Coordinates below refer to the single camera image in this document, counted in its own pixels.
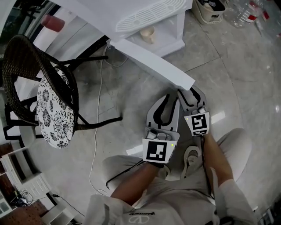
white cable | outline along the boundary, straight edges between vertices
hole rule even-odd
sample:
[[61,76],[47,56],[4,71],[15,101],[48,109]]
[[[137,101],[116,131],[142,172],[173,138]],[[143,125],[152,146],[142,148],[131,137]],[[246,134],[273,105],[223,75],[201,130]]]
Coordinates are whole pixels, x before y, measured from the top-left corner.
[[[107,46],[105,47],[102,56],[105,56],[105,53],[106,53],[106,50],[107,50],[108,46],[109,46],[109,44],[107,44]],[[100,90],[99,90],[99,92],[98,92],[98,98],[97,98],[97,123],[98,123],[98,110],[99,110],[99,107],[100,107],[100,98],[101,98],[102,64],[103,64],[103,61],[105,61],[107,64],[109,64],[109,65],[111,65],[111,66],[113,66],[113,67],[120,67],[120,66],[124,65],[124,63],[125,63],[127,60],[128,60],[128,57],[127,57],[126,60],[125,60],[123,63],[121,63],[120,65],[112,65],[112,64],[110,64],[109,62],[107,62],[106,60],[102,60],[102,61],[101,61],[101,68],[100,68],[101,84],[100,84]],[[95,161],[95,158],[96,158],[96,152],[97,152],[97,128],[96,128],[96,130],[95,130],[94,140],[95,140],[94,158],[93,158],[93,161],[92,161],[91,172],[90,172],[90,174],[89,174],[89,182],[90,182],[90,184],[92,185],[93,189],[96,191],[96,194],[99,193],[100,195],[107,196],[108,194],[107,194],[107,192],[106,192],[105,190],[102,190],[102,189],[97,190],[97,189],[93,186],[93,184],[92,184],[92,182],[91,182],[91,178],[90,178],[90,177],[91,177],[91,174],[92,174],[92,171],[93,171],[93,165],[94,165],[94,161]]]

person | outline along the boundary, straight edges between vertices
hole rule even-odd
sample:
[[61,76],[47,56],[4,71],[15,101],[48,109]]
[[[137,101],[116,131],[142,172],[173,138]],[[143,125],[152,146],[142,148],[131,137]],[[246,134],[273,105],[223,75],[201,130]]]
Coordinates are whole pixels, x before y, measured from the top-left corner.
[[194,163],[190,162],[185,176],[177,181],[165,180],[168,170],[161,164],[140,164],[141,159],[132,156],[105,159],[102,165],[104,181],[135,167],[108,183],[114,190],[111,197],[91,197],[83,224],[256,224],[247,199],[235,183],[252,149],[245,130],[233,129],[218,142],[210,133],[204,138],[204,162],[201,157],[194,160],[197,154],[193,154]]

sleeve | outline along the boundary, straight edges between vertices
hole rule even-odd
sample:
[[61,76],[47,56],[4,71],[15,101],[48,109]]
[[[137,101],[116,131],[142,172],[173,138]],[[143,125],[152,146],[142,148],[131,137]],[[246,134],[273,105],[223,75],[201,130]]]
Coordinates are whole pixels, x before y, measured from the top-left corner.
[[254,213],[234,180],[227,180],[219,187],[224,196],[226,213],[235,225],[256,225]]
[[132,207],[120,199],[102,195],[93,195],[90,198],[83,224],[114,225],[119,216],[130,210],[132,210]]

open cabinet door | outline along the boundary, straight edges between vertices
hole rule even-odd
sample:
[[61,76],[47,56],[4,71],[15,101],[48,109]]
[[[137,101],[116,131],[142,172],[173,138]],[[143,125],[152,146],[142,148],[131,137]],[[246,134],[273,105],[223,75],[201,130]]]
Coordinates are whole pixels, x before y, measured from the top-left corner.
[[111,41],[110,44],[159,80],[168,80],[177,88],[182,87],[185,90],[189,90],[195,82],[194,79],[166,60],[126,39],[118,42]]

floral cushion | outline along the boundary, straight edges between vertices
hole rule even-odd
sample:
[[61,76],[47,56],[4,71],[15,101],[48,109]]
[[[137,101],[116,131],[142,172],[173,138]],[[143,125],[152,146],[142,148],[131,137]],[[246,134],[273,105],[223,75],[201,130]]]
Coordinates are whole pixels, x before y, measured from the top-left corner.
[[[65,74],[55,68],[68,85]],[[67,146],[73,135],[73,110],[59,99],[45,77],[37,93],[37,119],[44,139],[55,148]]]

